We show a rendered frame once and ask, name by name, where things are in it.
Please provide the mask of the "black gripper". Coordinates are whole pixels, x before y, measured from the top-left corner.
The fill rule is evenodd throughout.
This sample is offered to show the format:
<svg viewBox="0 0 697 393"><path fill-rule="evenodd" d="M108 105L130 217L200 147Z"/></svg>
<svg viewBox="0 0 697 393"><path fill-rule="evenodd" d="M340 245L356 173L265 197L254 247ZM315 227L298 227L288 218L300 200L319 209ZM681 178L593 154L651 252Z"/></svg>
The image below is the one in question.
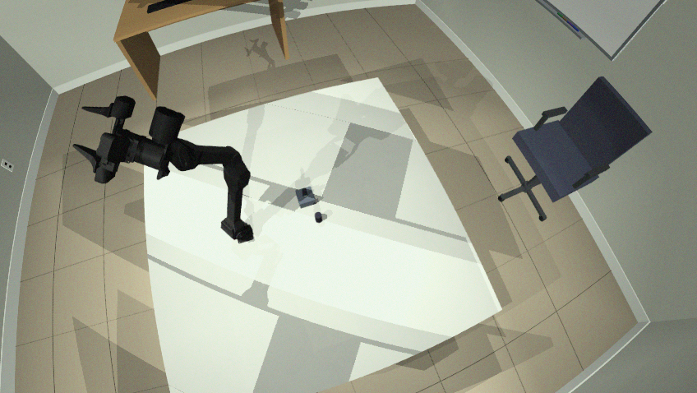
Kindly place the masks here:
<svg viewBox="0 0 697 393"><path fill-rule="evenodd" d="M123 129L123 125L125 123L126 118L130 118L133 113L133 109L135 106L136 101L128 96L119 96L115 99L114 103L111 103L109 107L82 107L82 109L92 112L92 113L97 113L97 114L102 114L103 116L109 118L109 117L115 117L115 123L114 127L112 130L112 134L117 134L122 135L128 135L134 143L130 143L128 147L128 156L130 156L131 162L133 163L134 161L139 164L139 159L140 159L140 154L142 151L142 147L144 146L146 140L146 136L141 136L138 134L135 134L133 132L130 132L127 129ZM116 132L121 132L116 133ZM92 150L90 148L87 148L83 145L78 145L78 144L73 144L73 148L79 151L83 156L85 156L91 163L93 167L93 172L95 173L95 181L98 183L108 183L111 179L115 177L115 173L108 171L106 169L103 169L100 167L101 163L101 157L97 156L96 150Z"/></svg>

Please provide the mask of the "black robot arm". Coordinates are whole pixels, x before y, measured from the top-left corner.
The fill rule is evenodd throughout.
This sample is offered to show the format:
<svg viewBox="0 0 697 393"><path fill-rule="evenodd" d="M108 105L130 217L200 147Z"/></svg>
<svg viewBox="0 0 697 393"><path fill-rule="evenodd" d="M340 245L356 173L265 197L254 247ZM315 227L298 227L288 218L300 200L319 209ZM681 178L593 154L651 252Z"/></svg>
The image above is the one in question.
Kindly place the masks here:
<svg viewBox="0 0 697 393"><path fill-rule="evenodd" d="M240 218L243 188L251 177L240 152L231 146L199 146L178 138L184 119L182 113L157 107L149 130L152 140L148 138L142 147L139 163L159 170L157 180L168 176L169 162L180 171L195 169L199 164L222 164L228 186L228 202L227 217L220 222L220 227L238 243L254 239L252 227ZM97 156L101 157L100 167L116 173L120 162L130 163L132 158L127 153L130 143L134 141L128 135L104 132L96 151Z"/></svg>

